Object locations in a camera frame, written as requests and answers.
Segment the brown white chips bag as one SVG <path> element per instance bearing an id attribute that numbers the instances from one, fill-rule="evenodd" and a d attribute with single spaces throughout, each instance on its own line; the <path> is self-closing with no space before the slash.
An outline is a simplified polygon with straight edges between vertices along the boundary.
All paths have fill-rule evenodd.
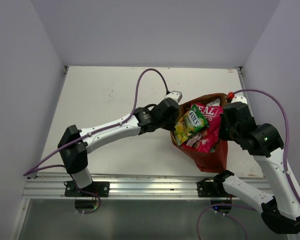
<path id="1" fill-rule="evenodd" d="M 221 99 L 216 98 L 215 100 L 206 104 L 207 107 L 219 107 L 221 105 Z"/>

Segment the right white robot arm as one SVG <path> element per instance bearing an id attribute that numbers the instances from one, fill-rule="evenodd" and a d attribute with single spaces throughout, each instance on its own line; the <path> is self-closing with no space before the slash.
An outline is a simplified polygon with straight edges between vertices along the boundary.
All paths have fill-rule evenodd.
<path id="1" fill-rule="evenodd" d="M 245 183 L 229 170 L 213 178 L 213 192 L 221 197 L 238 197 L 276 234 L 300 233 L 300 186 L 284 160 L 284 143 L 278 130 L 269 123 L 257 125 L 248 105 L 242 102 L 226 105 L 220 116 L 220 139 L 234 141 L 253 156 L 272 193 Z"/>

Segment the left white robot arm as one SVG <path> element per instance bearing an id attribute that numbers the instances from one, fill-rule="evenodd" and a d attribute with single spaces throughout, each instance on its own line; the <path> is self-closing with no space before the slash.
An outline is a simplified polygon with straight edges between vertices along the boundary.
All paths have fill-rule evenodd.
<path id="1" fill-rule="evenodd" d="M 179 101 L 165 97 L 159 104 L 138 107 L 132 113 L 109 123 L 78 129 L 66 128 L 58 144 L 66 172 L 76 183 L 82 196 L 93 193 L 94 184 L 88 170 L 88 154 L 117 140 L 152 133 L 157 129 L 171 131 L 179 116 Z"/>

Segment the red brown paper bag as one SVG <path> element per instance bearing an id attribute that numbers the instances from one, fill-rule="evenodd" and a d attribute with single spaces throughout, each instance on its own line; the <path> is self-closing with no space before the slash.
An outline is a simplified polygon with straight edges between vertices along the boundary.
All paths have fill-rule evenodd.
<path id="1" fill-rule="evenodd" d="M 203 95 L 192 99 L 188 102 L 185 102 L 179 106 L 179 116 L 176 119 L 176 123 L 181 117 L 190 109 L 191 104 L 200 103 L 207 105 L 211 101 L 220 98 L 220 106 L 227 105 L 227 95 L 224 93 L 213 93 L 208 95 Z M 177 147 L 181 152 L 186 154 L 188 157 L 194 160 L 195 164 L 202 172 L 208 173 L 221 173 L 226 170 L 227 167 L 227 155 L 228 155 L 228 142 L 220 140 L 218 137 L 218 143 L 215 146 L 215 149 L 211 153 L 198 152 L 194 149 L 189 149 L 185 147 L 179 147 L 176 144 L 174 137 L 174 130 L 170 132 L 172 144 Z"/>

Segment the green Fox's candy bag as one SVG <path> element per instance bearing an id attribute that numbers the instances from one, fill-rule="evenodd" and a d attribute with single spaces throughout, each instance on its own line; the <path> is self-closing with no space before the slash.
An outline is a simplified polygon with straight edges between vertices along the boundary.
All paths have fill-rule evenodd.
<path id="1" fill-rule="evenodd" d="M 208 120 L 202 114 L 197 104 L 192 104 L 174 127 L 174 138 L 178 146 L 194 137 L 201 130 L 209 127 Z"/>

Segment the pink REAL chips bag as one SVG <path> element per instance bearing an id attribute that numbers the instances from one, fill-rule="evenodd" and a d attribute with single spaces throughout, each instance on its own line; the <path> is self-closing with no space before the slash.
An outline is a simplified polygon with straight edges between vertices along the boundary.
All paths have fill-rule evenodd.
<path id="1" fill-rule="evenodd" d="M 207 106 L 201 103 L 193 104 L 199 106 L 200 111 L 209 123 L 209 127 L 201 130 L 179 147 L 196 150 L 200 153 L 212 153 L 219 142 L 220 115 L 223 113 L 223 108 L 221 106 Z"/>

